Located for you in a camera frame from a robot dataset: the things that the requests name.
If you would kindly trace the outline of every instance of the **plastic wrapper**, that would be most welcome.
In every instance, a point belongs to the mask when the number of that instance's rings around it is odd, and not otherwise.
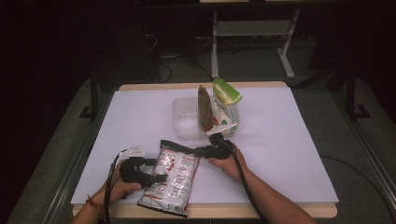
[[[177,144],[161,141],[161,153],[153,175],[168,175],[166,182],[146,188],[138,205],[159,212],[187,217],[186,206],[199,158],[179,150]]]

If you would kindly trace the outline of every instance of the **gray carpet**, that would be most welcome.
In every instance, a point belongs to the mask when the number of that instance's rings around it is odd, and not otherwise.
[[[290,45],[288,57],[296,78],[286,78],[276,48],[279,42],[263,40],[260,46],[250,46],[235,53],[219,55],[219,73],[227,81],[285,81],[289,86],[298,84],[318,71],[306,69],[310,53],[315,46],[314,40],[295,40]],[[210,72],[210,53],[202,52],[191,60],[190,57],[175,58],[163,62],[172,70],[169,82],[208,82]],[[170,76],[170,70],[161,66],[162,79]],[[376,192],[383,194],[383,184],[378,180],[376,171],[368,159],[366,148],[374,150],[390,179],[396,181],[396,127],[377,103],[370,88],[360,80],[357,82],[356,103],[365,105],[370,119],[351,121],[344,110],[344,91],[331,93],[325,85],[325,77],[303,90],[293,90],[305,124],[323,158],[325,168],[331,178],[340,203],[338,215],[332,219],[319,219],[319,223],[391,223],[390,213],[385,204],[396,216],[392,204],[385,202]],[[103,118],[111,95],[101,94]],[[85,164],[99,126],[89,119],[79,117],[84,106],[90,105],[90,85],[87,81],[77,92],[73,102],[64,114],[56,133],[25,188],[8,223],[69,223],[72,216],[73,196],[79,176]],[[361,131],[367,143],[363,143]],[[77,163],[72,163],[76,155],[84,155]],[[371,182],[372,186],[356,168]],[[141,223],[141,220],[115,219],[114,223]],[[194,223],[207,223],[196,220]],[[250,223],[251,220],[212,220],[212,223]]]

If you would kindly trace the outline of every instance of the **clear plastic container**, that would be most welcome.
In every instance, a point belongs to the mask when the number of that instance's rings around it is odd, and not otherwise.
[[[239,113],[237,105],[228,105],[231,113],[231,120],[239,123]],[[209,136],[202,129],[198,119],[198,97],[177,98],[172,102],[173,126],[180,141],[193,141],[207,139]],[[232,136],[236,127],[222,132],[224,137]]]

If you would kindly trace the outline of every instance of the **white paper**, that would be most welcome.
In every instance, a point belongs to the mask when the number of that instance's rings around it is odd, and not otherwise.
[[[289,88],[237,88],[240,122],[230,138],[244,153],[248,167],[270,186],[296,203],[337,203],[312,138]],[[117,91],[107,111],[92,153],[79,180],[72,204],[85,203],[104,184],[110,164],[125,148],[141,145],[145,157],[156,159],[160,141],[186,147],[207,140],[179,142],[173,130],[172,101],[197,96],[198,90]],[[141,167],[149,173],[152,167]],[[143,190],[118,203],[137,204]],[[249,203],[242,186],[201,159],[189,204]]]

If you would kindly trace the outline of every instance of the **person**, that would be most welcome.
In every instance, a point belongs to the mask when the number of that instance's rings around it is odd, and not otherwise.
[[[235,148],[237,158],[241,163],[252,197],[269,223],[317,223],[305,212],[303,208],[273,189],[250,171],[241,150],[236,145],[233,146]],[[241,175],[239,174],[239,170],[233,156],[230,156],[225,160],[210,158],[208,161],[212,165],[222,169],[224,174],[232,177],[235,181],[242,184]],[[120,161],[114,171],[112,183],[115,182],[115,184],[111,191],[110,202],[115,202],[117,199],[122,197],[124,193],[131,194],[134,191],[141,189],[141,186],[137,183],[125,183],[119,179],[120,165],[122,163],[123,161]],[[101,213],[99,212],[100,209],[98,208],[103,208],[105,203],[105,190],[106,183],[91,197],[91,201],[93,203],[90,203],[87,200],[87,203],[81,208],[72,223],[96,224],[101,216]]]
[[[241,150],[233,145],[237,158],[241,163],[248,188],[252,194],[254,202],[259,206],[262,214],[269,223],[288,224],[288,223],[317,223],[309,214],[296,203],[271,188],[267,183],[257,177],[248,169],[244,155]],[[235,181],[242,184],[242,179],[236,166],[235,159],[230,156],[226,160],[210,158],[209,163],[222,169],[223,173],[232,177]]]
[[[109,201],[114,203],[125,193],[128,195],[134,191],[141,190],[142,187],[138,183],[126,183],[120,178],[120,166],[125,160],[120,161],[116,169],[114,169],[113,176],[111,178],[111,186],[113,186]],[[79,212],[72,220],[72,224],[97,224],[100,219],[105,218],[103,208],[105,207],[105,193],[106,193],[106,182],[104,185],[91,197],[88,196],[87,202],[82,206]]]

